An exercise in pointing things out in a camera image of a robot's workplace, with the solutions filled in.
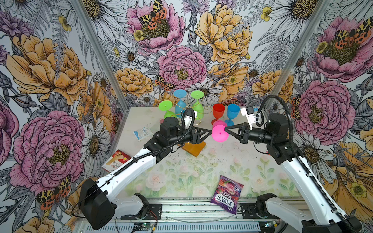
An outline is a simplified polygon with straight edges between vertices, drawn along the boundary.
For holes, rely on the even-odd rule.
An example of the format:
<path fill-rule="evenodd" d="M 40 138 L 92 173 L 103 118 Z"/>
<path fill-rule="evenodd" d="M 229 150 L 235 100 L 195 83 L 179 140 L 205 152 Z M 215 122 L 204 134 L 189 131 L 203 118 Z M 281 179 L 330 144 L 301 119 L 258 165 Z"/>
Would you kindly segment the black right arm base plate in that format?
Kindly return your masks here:
<path fill-rule="evenodd" d="M 241 203 L 238 208 L 238 213 L 242 215 L 243 219 L 278 219 L 277 216 L 270 214 L 260 215 L 257 212 L 255 203 Z"/>

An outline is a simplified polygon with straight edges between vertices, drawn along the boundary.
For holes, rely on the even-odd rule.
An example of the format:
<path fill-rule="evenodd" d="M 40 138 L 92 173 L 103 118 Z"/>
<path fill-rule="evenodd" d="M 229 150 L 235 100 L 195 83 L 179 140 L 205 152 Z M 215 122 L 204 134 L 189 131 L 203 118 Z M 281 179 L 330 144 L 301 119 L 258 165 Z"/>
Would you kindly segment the red wine glass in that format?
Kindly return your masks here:
<path fill-rule="evenodd" d="M 213 106 L 212 114 L 214 116 L 214 120 L 211 121 L 213 125 L 216 121 L 218 121 L 225 113 L 225 106 L 223 104 L 217 103 Z"/>

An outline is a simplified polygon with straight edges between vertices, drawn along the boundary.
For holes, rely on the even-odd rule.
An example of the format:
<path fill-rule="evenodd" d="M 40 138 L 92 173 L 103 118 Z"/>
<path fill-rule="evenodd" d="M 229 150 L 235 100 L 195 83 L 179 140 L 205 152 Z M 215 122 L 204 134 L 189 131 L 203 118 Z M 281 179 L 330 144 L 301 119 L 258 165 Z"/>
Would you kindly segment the pink wine glass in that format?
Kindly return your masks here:
<path fill-rule="evenodd" d="M 225 131 L 227 124 L 224 121 L 217 120 L 212 125 L 212 138 L 216 142 L 225 142 L 229 138 L 229 133 Z"/>

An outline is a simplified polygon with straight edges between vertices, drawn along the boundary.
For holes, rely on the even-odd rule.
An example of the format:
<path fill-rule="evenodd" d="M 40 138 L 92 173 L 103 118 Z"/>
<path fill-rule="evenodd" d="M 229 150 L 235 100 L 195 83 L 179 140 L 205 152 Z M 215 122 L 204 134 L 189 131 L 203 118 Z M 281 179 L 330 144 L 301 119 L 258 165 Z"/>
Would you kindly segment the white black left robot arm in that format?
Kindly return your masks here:
<path fill-rule="evenodd" d="M 136 193 L 120 198 L 119 194 L 135 178 L 168 156 L 174 146 L 200 144 L 212 134 L 209 129 L 194 127 L 191 120 L 188 117 L 186 123 L 179 123 L 174 117 L 165 118 L 160 130 L 128 162 L 96 181 L 87 179 L 83 183 L 76 207 L 93 230 L 103 228 L 114 218 L 145 218 L 151 213 L 143 195 Z"/>

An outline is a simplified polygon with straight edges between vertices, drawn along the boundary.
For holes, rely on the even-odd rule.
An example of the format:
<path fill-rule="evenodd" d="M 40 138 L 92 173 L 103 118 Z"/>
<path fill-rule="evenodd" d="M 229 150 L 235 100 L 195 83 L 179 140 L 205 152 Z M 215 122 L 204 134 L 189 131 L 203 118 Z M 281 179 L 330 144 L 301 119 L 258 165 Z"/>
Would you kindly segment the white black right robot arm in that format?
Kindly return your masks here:
<path fill-rule="evenodd" d="M 332 200 L 308 166 L 303 152 L 293 143 L 290 118 L 270 114 L 264 128 L 245 122 L 224 130 L 242 144 L 250 141 L 265 144 L 269 155 L 291 178 L 309 208 L 309 213 L 305 213 L 275 194 L 267 193 L 257 197 L 255 207 L 259 217 L 278 217 L 300 233 L 358 233 L 361 230 L 360 221 L 347 215 Z"/>

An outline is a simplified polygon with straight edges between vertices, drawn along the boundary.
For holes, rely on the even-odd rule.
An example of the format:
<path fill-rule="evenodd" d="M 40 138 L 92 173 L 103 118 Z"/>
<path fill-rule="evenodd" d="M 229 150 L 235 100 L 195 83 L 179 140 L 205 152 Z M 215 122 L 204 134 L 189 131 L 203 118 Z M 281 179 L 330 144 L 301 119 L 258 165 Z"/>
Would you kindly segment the blue front wine glass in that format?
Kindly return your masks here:
<path fill-rule="evenodd" d="M 240 107 L 236 104 L 230 104 L 228 106 L 228 108 L 227 108 L 228 119 L 225 121 L 227 126 L 233 126 L 234 125 L 233 119 L 238 116 L 240 111 L 241 111 Z"/>

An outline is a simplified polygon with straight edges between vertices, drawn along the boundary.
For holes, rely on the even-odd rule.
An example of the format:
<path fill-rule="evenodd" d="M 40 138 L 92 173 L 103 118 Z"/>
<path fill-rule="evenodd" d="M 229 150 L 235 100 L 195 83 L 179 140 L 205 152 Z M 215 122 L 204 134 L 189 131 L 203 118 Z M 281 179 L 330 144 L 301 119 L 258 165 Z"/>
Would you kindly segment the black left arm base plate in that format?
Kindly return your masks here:
<path fill-rule="evenodd" d="M 147 208 L 143 207 L 138 214 L 121 216 L 120 220 L 160 220 L 162 208 L 162 204 L 149 204 Z"/>

